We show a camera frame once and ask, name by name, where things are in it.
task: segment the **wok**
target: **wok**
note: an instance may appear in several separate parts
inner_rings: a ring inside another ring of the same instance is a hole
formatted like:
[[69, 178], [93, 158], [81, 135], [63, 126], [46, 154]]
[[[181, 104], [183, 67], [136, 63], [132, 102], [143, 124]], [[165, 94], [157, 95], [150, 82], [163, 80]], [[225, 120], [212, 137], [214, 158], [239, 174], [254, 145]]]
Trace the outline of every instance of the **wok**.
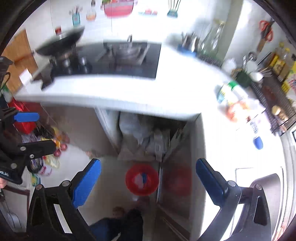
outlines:
[[16, 64], [25, 58], [33, 56], [35, 53], [43, 56], [57, 57], [71, 49], [72, 46], [81, 38], [83, 32], [84, 27], [82, 26], [64, 32], [60, 35], [53, 36], [30, 54], [24, 55], [14, 60], [14, 63]]

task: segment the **metal pot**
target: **metal pot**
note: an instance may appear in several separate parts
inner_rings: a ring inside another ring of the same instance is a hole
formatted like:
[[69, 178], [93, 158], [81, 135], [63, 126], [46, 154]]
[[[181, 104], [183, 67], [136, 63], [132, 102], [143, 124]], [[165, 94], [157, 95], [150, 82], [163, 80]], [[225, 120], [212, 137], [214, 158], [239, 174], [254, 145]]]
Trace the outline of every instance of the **metal pot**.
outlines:
[[27, 54], [22, 56], [19, 59], [14, 60], [14, 63], [18, 63], [19, 61], [26, 59], [30, 56], [33, 56], [35, 53], [43, 55], [43, 56], [53, 56], [57, 57], [67, 50], [71, 49], [76, 42], [81, 38], [84, 32], [84, 27], [74, 28], [70, 31], [64, 32], [60, 35], [55, 35], [47, 40], [44, 44], [42, 44], [38, 49], [32, 51], [31, 54]]
[[132, 35], [128, 37], [128, 41], [129, 42], [127, 42], [126, 44], [123, 43], [117, 46], [113, 46], [113, 52], [116, 58], [131, 59], [136, 58], [139, 55], [141, 47], [139, 47], [138, 45], [133, 46]]
[[191, 52], [197, 52], [198, 42], [199, 42], [199, 38], [195, 35], [195, 32], [191, 34], [186, 33], [186, 35], [182, 33], [181, 46], [183, 48], [190, 50]]

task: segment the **wooden cabinet door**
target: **wooden cabinet door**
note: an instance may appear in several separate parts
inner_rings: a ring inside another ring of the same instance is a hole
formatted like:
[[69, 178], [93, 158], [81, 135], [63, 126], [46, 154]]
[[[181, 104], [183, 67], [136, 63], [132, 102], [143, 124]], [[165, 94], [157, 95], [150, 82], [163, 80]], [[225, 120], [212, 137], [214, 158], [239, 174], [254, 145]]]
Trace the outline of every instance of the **wooden cabinet door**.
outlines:
[[[2, 55], [9, 58], [11, 61], [14, 61], [31, 52], [26, 30], [22, 30], [14, 37], [11, 43], [6, 46]], [[38, 67], [33, 56], [25, 58], [16, 65], [12, 64], [9, 66], [8, 72], [11, 73], [11, 77], [6, 85], [12, 94], [15, 94], [20, 87], [22, 87], [22, 82], [19, 76], [25, 69], [28, 69], [31, 74], [37, 71]]]
[[68, 134], [71, 144], [84, 151], [96, 153], [96, 157], [117, 156], [94, 108], [43, 105], [57, 127]]

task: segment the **plastic bag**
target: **plastic bag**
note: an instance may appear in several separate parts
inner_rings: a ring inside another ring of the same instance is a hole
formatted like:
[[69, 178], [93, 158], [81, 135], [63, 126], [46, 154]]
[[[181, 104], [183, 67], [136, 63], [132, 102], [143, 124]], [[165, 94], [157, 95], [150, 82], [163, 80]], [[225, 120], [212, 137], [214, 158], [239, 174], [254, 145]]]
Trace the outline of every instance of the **plastic bag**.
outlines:
[[169, 146], [170, 131], [153, 130], [152, 116], [121, 113], [119, 127], [123, 140], [118, 160], [162, 161]]
[[[25, 106], [23, 102], [16, 101], [14, 98], [11, 102], [8, 103], [9, 107], [15, 107], [17, 110], [22, 112], [29, 112], [29, 109]], [[35, 128], [36, 124], [35, 122], [15, 122], [13, 124], [15, 128], [24, 134], [30, 134]]]

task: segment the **cabinet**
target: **cabinet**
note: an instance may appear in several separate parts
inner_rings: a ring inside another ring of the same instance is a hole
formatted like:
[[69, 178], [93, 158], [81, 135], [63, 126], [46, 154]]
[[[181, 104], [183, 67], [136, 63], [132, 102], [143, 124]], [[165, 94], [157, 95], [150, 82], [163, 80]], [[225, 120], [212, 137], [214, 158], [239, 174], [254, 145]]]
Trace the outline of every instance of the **cabinet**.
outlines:
[[[44, 109], [81, 149], [94, 149], [102, 156], [120, 152], [120, 112], [57, 105], [46, 105]], [[188, 122], [165, 118], [155, 118], [155, 121], [158, 128], [170, 129], [170, 147], [159, 163], [156, 218], [159, 224], [154, 235], [172, 237], [172, 240], [197, 240], [206, 196], [195, 171], [196, 160], [206, 157], [202, 115]]]
[[97, 157], [117, 156], [94, 108], [42, 105], [57, 127], [68, 134], [71, 144], [84, 151], [92, 151]]
[[[97, 110], [107, 136], [118, 146], [119, 112]], [[206, 190], [195, 171], [198, 158], [205, 157], [202, 115], [195, 121], [160, 118], [158, 126], [170, 129], [170, 148], [160, 163], [157, 216], [153, 240], [197, 240], [201, 235]]]

